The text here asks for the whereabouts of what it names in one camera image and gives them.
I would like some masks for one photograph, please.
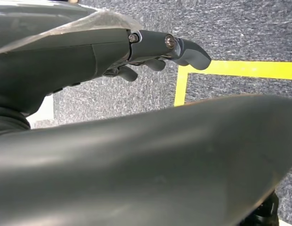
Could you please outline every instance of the gray carpet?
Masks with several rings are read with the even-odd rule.
[[[194,40],[213,59],[292,61],[292,0],[83,0],[132,16],[145,29]],[[173,105],[177,67],[137,68],[134,83],[101,78],[54,96],[47,127],[161,109]],[[292,97],[292,81],[192,74],[186,101],[241,93]],[[280,218],[292,224],[292,171],[278,188]]]

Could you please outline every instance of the transparent plastic film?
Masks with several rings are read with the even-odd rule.
[[[88,16],[85,16],[78,20],[72,21],[67,24],[63,24],[46,32],[42,32],[36,35],[28,36],[17,41],[14,41],[7,45],[0,48],[1,53],[7,53],[15,50],[22,46],[28,45],[37,40],[43,39],[50,35],[61,35],[70,32],[81,32],[88,30],[100,30],[100,29],[129,29],[129,30],[140,30],[142,26],[137,21],[129,16],[109,11],[107,9],[93,8],[95,12]]]

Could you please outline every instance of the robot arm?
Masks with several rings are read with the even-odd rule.
[[[67,86],[100,76],[135,80],[137,74],[127,65],[147,65],[160,71],[164,68],[164,60],[171,60],[203,70],[211,63],[210,56],[195,43],[168,33],[130,30],[139,26],[119,14],[96,9],[93,12],[69,3],[50,2],[54,6],[49,6],[47,1],[41,2],[44,5],[35,7],[24,3],[17,7],[0,5],[0,12],[7,15],[1,17],[0,29],[3,33],[0,46],[11,37],[25,39],[25,44],[14,41],[10,45],[13,48],[0,48],[0,106],[29,116],[36,112],[46,95]],[[19,21],[17,28],[7,29],[17,23],[15,16],[11,16],[14,15],[13,12],[20,10],[25,12],[19,15],[23,21]],[[100,25],[94,29],[94,23],[97,21]],[[109,24],[101,29],[106,21]],[[36,29],[29,29],[33,25]],[[22,27],[25,32],[19,32]]]

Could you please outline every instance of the metal screw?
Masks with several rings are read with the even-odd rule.
[[[129,38],[129,42],[131,43],[139,41],[139,37],[137,36],[137,34],[131,34],[128,38]]]
[[[174,36],[171,34],[167,35],[164,42],[166,43],[166,46],[170,49],[173,49],[175,46],[175,40]]]

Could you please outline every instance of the yellow tape line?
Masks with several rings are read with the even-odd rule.
[[[174,106],[185,103],[189,73],[292,80],[292,62],[213,60],[208,68],[203,71],[196,70],[190,65],[180,66],[178,67]]]

